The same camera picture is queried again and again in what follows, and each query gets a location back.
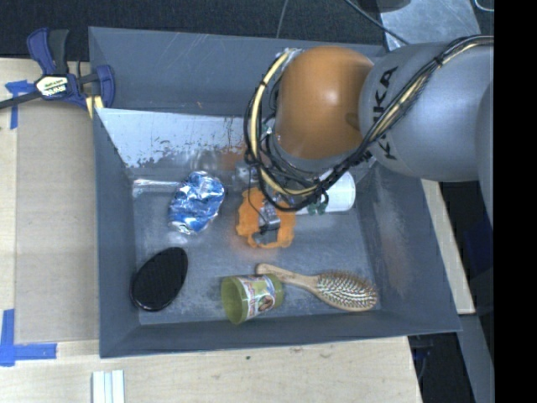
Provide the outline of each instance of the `gray cable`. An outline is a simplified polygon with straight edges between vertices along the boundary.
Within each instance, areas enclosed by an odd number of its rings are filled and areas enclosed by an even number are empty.
[[[287,3],[289,0],[285,0],[284,6],[282,7],[282,13],[279,15],[278,31],[276,32],[276,39],[279,38],[279,31],[282,29],[282,23],[284,22],[285,10],[287,9]]]
[[[409,44],[409,42],[403,38],[401,38],[400,36],[398,36],[396,33],[394,33],[393,31],[390,31],[389,29],[387,29],[386,27],[384,27],[379,21],[377,21],[375,18],[372,18],[371,16],[369,16],[363,9],[361,9],[360,7],[358,7],[356,4],[354,4],[353,2],[351,2],[351,0],[344,0],[345,3],[349,4],[352,8],[354,8],[354,10],[356,10],[358,13],[360,13],[363,17],[365,17],[366,19],[368,19],[369,21],[371,21],[373,24],[375,24],[377,27],[379,27],[380,29],[382,29],[383,31],[385,31],[386,33],[388,33],[390,36],[396,38],[399,42],[403,43],[403,44]]]

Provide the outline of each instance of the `black floor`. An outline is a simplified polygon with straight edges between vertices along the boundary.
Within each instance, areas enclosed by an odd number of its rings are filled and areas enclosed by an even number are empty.
[[[352,1],[366,8],[374,18],[380,19],[375,0]],[[3,15],[0,23],[0,55],[27,56],[26,37],[44,26],[70,30],[66,49],[68,60],[89,60],[88,26],[262,37],[275,37],[279,32],[282,38],[383,43],[382,31],[342,0],[289,0],[279,30],[284,2],[0,0],[0,13]],[[493,34],[493,14],[477,8],[474,11],[482,32]],[[483,264],[475,265],[476,260],[467,256],[467,244],[472,243],[475,227],[483,220],[482,199],[475,184],[444,184],[443,194],[468,277],[472,279],[486,267]],[[481,319],[493,356],[493,310],[483,314]],[[473,403],[455,334],[422,336],[420,339],[411,338],[410,341],[416,348],[416,370],[425,403]]]

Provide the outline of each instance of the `wooden hairbrush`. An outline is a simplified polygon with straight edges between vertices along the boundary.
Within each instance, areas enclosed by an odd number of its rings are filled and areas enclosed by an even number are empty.
[[[367,280],[348,272],[305,276],[265,263],[258,264],[255,271],[258,275],[272,273],[285,284],[308,290],[328,305],[343,311],[367,311],[375,306],[378,299],[377,291]]]

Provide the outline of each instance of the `robotic arm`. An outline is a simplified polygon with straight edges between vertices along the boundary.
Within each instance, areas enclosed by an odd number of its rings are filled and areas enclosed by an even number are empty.
[[[267,202],[326,206],[341,176],[374,157],[423,179],[480,180],[492,222],[492,37],[412,44],[376,65],[337,46],[296,54],[274,62],[245,118],[245,160]],[[264,116],[269,85],[275,112]]]

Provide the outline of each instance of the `jar label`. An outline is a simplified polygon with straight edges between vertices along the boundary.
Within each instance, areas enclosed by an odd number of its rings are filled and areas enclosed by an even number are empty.
[[[276,290],[272,280],[266,276],[237,277],[244,287],[248,302],[246,320],[270,311],[276,304]]]

